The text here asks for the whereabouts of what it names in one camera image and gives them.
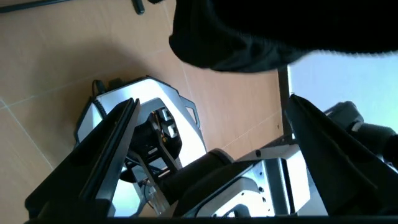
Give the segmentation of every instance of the tiled floor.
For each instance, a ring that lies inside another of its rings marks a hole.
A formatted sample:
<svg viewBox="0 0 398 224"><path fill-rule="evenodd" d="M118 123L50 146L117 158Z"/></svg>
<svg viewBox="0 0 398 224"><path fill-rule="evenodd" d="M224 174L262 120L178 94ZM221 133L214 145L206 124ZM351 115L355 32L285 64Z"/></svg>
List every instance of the tiled floor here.
<svg viewBox="0 0 398 224"><path fill-rule="evenodd" d="M144 4L143 16L130 0L0 14L1 223L27 220L24 199L71 151L94 78L152 75L171 84L196 103L207 148L234 158L282 134L277 72L182 63L168 45L175 2Z"/></svg>

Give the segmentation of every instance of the black fabric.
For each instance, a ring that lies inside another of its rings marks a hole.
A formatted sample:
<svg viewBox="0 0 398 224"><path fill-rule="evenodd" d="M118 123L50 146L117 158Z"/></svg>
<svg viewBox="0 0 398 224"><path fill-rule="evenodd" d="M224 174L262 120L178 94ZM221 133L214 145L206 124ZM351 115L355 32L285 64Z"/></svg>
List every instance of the black fabric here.
<svg viewBox="0 0 398 224"><path fill-rule="evenodd" d="M169 43L180 60L222 72L281 68L316 49L397 50L394 7L379 5L177 0Z"/></svg>

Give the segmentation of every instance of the black cloth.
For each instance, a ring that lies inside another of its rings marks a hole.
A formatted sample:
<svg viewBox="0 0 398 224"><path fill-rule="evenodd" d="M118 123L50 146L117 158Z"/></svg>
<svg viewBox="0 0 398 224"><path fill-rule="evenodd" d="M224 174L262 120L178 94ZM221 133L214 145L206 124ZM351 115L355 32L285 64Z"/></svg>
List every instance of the black cloth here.
<svg viewBox="0 0 398 224"><path fill-rule="evenodd" d="M169 43L180 60L223 72L272 70L316 49L397 50L394 7L378 5L177 0Z"/></svg>

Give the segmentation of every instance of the white wall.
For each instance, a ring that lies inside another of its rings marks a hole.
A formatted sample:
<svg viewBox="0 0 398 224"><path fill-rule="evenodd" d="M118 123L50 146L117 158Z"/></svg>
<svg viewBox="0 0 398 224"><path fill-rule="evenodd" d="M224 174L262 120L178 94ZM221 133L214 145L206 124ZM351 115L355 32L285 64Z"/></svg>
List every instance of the white wall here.
<svg viewBox="0 0 398 224"><path fill-rule="evenodd" d="M289 67L290 88L326 110L350 100L365 122L398 132L398 54L347 56L314 52Z"/></svg>

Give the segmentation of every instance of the screw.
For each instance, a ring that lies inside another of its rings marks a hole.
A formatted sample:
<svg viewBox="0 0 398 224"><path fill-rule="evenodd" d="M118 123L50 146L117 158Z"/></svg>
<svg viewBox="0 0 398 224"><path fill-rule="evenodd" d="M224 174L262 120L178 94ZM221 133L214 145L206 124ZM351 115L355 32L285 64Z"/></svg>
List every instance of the screw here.
<svg viewBox="0 0 398 224"><path fill-rule="evenodd" d="M260 156L261 156L261 151L258 150L258 149L256 150L256 156L257 156L257 157L260 157Z"/></svg>

